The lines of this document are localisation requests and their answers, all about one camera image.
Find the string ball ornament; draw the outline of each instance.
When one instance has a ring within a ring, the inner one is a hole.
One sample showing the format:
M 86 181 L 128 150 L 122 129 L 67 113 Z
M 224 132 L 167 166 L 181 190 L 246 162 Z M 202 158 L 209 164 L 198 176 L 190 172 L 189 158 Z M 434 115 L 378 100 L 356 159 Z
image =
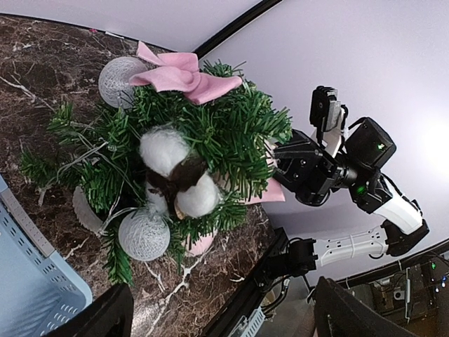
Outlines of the string ball ornament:
M 102 99 L 112 107 L 129 109 L 133 106 L 134 89 L 128 81 L 133 75 L 146 71 L 145 64 L 137 58 L 124 56 L 109 61 L 98 78 Z
M 121 248 L 133 259 L 152 261 L 162 256 L 170 243 L 170 229 L 163 218 L 149 209 L 129 213 L 119 228 Z

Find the white pom pom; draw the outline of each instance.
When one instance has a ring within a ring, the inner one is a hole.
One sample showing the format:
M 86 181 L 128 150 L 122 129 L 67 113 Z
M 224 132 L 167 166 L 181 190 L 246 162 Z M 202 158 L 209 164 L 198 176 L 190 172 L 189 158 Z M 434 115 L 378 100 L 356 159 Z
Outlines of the white pom pom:
M 159 214 L 139 209 L 121 222 L 119 242 L 131 258 L 151 261 L 162 256 L 168 248 L 170 230 Z
M 220 202 L 220 191 L 213 179 L 205 173 L 196 186 L 186 192 L 179 192 L 176 197 L 177 207 L 181 212 L 193 218 L 209 214 Z
M 163 195 L 152 192 L 154 187 L 149 183 L 146 183 L 147 188 L 147 200 L 150 203 L 150 207 L 154 208 L 154 211 L 158 214 L 165 214 L 168 212 L 168 206 L 166 198 Z
M 145 64 L 137 58 L 113 59 L 105 65 L 98 78 L 98 90 L 101 97 L 112 107 L 130 108 L 134 91 L 128 81 L 133 75 L 146 71 Z
M 145 165 L 166 178 L 188 154 L 189 146 L 174 128 L 156 127 L 140 139 Z

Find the brown marble surface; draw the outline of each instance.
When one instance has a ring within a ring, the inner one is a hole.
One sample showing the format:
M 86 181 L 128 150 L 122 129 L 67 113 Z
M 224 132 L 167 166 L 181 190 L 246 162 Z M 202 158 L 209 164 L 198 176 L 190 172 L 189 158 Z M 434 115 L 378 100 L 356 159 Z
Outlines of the brown marble surface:
M 46 132 L 53 110 L 63 100 L 71 101 L 77 119 L 91 120 L 102 67 L 112 58 L 134 55 L 136 46 L 135 41 L 87 29 L 0 16 L 0 174 L 94 297 L 109 287 L 101 239 L 78 224 L 71 191 L 47 191 L 38 206 L 39 193 L 20 174 L 20 152 L 62 151 Z M 185 278 L 167 257 L 134 262 L 133 335 L 196 336 L 248 274 L 271 236 L 266 215 L 253 206 L 245 226 L 216 237 L 201 260 L 186 261 L 194 268 Z

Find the plastic crate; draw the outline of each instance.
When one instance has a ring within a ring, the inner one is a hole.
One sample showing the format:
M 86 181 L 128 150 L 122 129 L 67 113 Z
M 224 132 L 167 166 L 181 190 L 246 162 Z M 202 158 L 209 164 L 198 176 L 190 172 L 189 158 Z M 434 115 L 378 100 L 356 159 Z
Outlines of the plastic crate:
M 87 283 L 37 229 L 0 176 L 0 336 L 44 336 L 91 303 Z

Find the pink bow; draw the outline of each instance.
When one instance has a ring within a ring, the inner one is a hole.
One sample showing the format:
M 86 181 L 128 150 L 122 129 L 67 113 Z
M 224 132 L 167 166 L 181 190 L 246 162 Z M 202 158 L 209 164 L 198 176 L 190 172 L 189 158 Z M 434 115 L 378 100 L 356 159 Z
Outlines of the pink bow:
M 155 55 L 139 41 L 138 57 L 159 67 L 132 76 L 129 79 L 131 86 L 152 84 L 157 92 L 182 91 L 194 104 L 204 104 L 219 98 L 242 84 L 238 76 L 215 77 L 201 73 L 198 57 L 194 53 Z

